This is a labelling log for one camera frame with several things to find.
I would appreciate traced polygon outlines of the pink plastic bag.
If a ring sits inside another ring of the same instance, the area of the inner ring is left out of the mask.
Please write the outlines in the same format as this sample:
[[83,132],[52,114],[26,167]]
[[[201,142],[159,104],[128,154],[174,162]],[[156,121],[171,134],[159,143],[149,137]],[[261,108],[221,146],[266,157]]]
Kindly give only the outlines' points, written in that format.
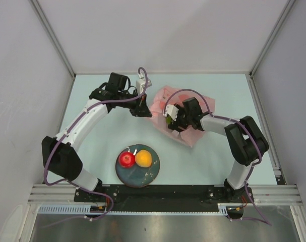
[[184,91],[166,85],[159,89],[153,98],[153,102],[149,107],[152,117],[149,118],[149,120],[152,122],[153,126],[164,135],[179,143],[193,147],[203,137],[204,132],[195,130],[191,126],[181,132],[172,131],[167,127],[166,117],[163,116],[163,109],[166,104],[178,104],[182,107],[182,102],[191,97],[195,97],[198,100],[203,112],[207,111],[203,99],[206,99],[210,110],[212,112],[215,111],[215,99],[205,95],[199,96],[192,91]]

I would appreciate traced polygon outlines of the orange fake fruit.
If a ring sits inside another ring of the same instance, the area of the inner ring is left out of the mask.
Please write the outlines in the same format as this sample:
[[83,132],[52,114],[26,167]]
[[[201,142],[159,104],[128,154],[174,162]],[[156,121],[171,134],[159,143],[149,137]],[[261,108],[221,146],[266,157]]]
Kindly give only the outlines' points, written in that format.
[[135,162],[140,167],[148,168],[152,164],[152,155],[147,150],[141,150],[135,155]]

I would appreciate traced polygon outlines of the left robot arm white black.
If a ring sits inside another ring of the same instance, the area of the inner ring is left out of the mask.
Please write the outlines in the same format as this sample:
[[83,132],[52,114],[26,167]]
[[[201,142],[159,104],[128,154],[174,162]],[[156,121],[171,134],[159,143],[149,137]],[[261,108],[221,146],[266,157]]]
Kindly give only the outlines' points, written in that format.
[[128,76],[111,73],[107,82],[102,83],[89,95],[81,113],[64,130],[53,138],[46,136],[42,142],[44,183],[54,185],[47,180],[49,172],[61,178],[59,182],[68,182],[85,191],[91,201],[102,198],[102,181],[83,167],[77,151],[95,125],[116,107],[127,108],[134,117],[151,117],[146,99],[146,89],[151,86],[147,72],[138,69],[139,79],[134,91]]

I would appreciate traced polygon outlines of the dark blue ceramic plate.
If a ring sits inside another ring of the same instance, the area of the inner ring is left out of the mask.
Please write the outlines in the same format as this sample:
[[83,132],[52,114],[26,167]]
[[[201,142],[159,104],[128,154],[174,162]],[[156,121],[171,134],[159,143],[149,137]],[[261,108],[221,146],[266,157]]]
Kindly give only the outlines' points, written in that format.
[[[146,151],[150,153],[152,162],[149,167],[141,167],[133,158],[133,163],[128,162],[129,167],[126,167],[125,162],[123,165],[120,163],[120,156],[124,153],[132,153],[135,157],[139,152]],[[128,187],[142,188],[149,185],[156,179],[160,171],[160,159],[154,149],[147,145],[135,144],[130,145],[122,150],[118,155],[115,163],[115,172],[119,180]]]

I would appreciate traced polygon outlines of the red fake apple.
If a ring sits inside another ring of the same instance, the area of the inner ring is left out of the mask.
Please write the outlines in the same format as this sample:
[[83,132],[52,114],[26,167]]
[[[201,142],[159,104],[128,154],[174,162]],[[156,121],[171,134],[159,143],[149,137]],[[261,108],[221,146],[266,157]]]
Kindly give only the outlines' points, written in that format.
[[131,168],[135,162],[135,156],[131,152],[122,152],[118,157],[118,162],[123,168]]

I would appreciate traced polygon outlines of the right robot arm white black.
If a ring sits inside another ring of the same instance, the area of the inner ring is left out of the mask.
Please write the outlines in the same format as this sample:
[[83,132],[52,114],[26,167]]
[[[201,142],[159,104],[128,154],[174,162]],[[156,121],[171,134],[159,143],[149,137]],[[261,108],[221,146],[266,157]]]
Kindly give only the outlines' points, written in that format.
[[178,104],[166,104],[163,115],[170,119],[168,128],[182,132],[189,127],[195,130],[213,132],[227,138],[234,164],[224,181],[224,192],[220,199],[236,202],[242,197],[245,185],[254,167],[261,163],[269,144],[251,116],[239,120],[217,116],[210,111],[203,112],[195,97]]

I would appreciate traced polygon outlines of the green fake star fruit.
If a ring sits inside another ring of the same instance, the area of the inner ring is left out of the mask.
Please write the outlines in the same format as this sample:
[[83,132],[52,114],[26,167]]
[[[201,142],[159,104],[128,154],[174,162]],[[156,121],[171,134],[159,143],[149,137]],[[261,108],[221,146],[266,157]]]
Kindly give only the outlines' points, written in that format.
[[171,124],[172,123],[172,118],[170,117],[170,116],[167,116],[166,118],[166,123],[169,125],[169,124]]

